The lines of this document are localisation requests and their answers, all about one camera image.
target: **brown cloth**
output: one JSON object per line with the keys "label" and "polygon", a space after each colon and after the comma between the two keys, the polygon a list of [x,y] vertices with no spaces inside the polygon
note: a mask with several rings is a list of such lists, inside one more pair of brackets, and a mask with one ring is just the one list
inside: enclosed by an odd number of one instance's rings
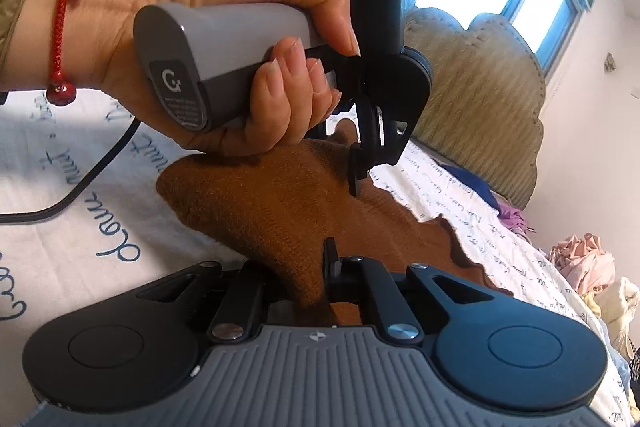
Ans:
{"label": "brown cloth", "polygon": [[348,145],[355,139],[353,122],[342,120],[326,141],[306,139],[260,157],[191,155],[168,167],[156,188],[185,225],[270,266],[288,285],[302,323],[359,321],[354,307],[332,311],[324,294],[329,236],[341,256],[372,257],[399,272],[427,263],[495,288],[443,217],[419,223],[370,178],[357,199],[350,196]]}

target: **light blue cloth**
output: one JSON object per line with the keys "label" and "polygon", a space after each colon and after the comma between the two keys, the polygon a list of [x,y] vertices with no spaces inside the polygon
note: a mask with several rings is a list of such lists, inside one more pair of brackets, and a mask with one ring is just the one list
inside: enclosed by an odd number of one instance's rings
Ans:
{"label": "light blue cloth", "polygon": [[620,374],[620,380],[622,380],[622,385],[625,386],[625,393],[628,395],[629,385],[631,384],[631,370],[629,369],[629,363],[613,348],[613,346],[611,346],[607,325],[602,319],[598,318],[598,320],[602,326],[602,331],[604,331],[605,346],[607,346],[607,349],[609,350],[611,360],[613,360],[613,365],[616,366],[616,369]]}

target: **handheld device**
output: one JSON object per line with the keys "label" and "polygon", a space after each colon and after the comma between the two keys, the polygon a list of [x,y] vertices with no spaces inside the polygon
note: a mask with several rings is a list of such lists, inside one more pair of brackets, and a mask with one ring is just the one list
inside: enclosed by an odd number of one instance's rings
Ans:
{"label": "handheld device", "polygon": [[[373,166],[398,162],[431,92],[428,61],[404,46],[404,17],[414,1],[351,0],[360,57],[337,54],[308,14],[282,4],[146,6],[136,15],[134,42],[165,111],[184,128],[206,132],[248,114],[255,71],[276,42],[299,37],[342,92],[337,110],[356,105],[360,143],[349,173],[356,193]],[[325,127],[309,136],[326,137]]]}
{"label": "handheld device", "polygon": [[607,353],[587,327],[413,264],[324,247],[330,301],[363,326],[294,327],[282,283],[218,263],[56,318],[23,367],[41,400],[25,427],[589,426]]}

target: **black cable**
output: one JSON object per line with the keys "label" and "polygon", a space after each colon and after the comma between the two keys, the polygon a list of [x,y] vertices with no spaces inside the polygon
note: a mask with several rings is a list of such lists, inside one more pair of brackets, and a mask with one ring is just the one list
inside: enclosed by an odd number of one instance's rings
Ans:
{"label": "black cable", "polygon": [[131,125],[129,125],[129,128],[125,131],[125,134],[123,134],[115,145],[109,149],[109,152],[105,154],[95,167],[91,169],[84,178],[82,178],[80,183],[58,203],[51,205],[49,208],[43,208],[42,210],[36,210],[34,212],[0,214],[0,225],[26,225],[28,223],[35,223],[36,221],[44,221],[45,219],[50,219],[65,210],[66,207],[73,203],[82,191],[85,190],[85,188],[87,188],[89,184],[105,170],[107,165],[109,165],[109,163],[111,163],[113,159],[127,146],[127,143],[129,143],[129,140],[133,138],[138,127],[140,127],[140,120],[138,120],[138,118],[134,118]]}

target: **blue round joint cover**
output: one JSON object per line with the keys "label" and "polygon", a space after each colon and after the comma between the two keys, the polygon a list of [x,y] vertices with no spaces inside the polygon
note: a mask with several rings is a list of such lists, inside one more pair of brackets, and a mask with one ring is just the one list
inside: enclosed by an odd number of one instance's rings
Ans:
{"label": "blue round joint cover", "polygon": [[568,317],[498,300],[457,307],[434,347],[444,377],[500,409],[549,412],[587,404],[607,368],[602,341]]}

